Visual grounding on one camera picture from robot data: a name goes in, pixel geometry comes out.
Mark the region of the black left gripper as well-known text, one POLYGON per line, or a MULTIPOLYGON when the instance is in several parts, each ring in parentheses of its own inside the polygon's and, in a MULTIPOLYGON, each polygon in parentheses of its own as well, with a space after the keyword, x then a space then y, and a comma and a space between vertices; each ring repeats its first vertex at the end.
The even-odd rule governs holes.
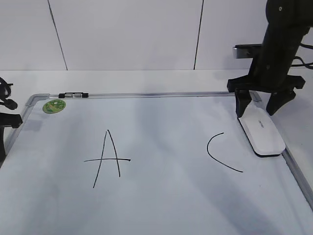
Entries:
POLYGON ((20 114, 0 114, 0 161, 3 162, 6 157, 4 147, 4 129, 11 127, 13 129, 19 128, 22 125, 22 118, 20 114))

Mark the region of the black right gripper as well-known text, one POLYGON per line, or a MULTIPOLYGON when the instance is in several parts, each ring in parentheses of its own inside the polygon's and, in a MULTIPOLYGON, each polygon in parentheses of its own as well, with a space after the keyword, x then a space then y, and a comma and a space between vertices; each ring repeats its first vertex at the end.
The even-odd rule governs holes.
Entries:
MULTIPOLYGON (((283 88, 300 43, 312 26, 312 21, 268 23, 261 50, 253 57, 248 74, 227 82, 228 91, 235 93, 237 117, 243 116, 252 101, 249 90, 272 93, 283 88)), ((267 113, 274 115, 294 98, 293 90, 272 93, 267 113)))

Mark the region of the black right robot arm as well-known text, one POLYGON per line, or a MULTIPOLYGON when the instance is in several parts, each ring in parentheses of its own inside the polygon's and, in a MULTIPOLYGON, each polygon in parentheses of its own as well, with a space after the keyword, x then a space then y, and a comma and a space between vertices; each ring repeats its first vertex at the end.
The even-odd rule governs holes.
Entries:
POLYGON ((227 89, 235 94, 236 114, 241 118, 252 101, 250 91, 270 94, 266 107, 274 115, 302 89, 302 76, 289 75, 303 37, 313 26, 311 0, 269 0, 266 4, 267 30, 261 44, 235 45, 236 58, 252 58, 247 75, 229 79, 227 89))

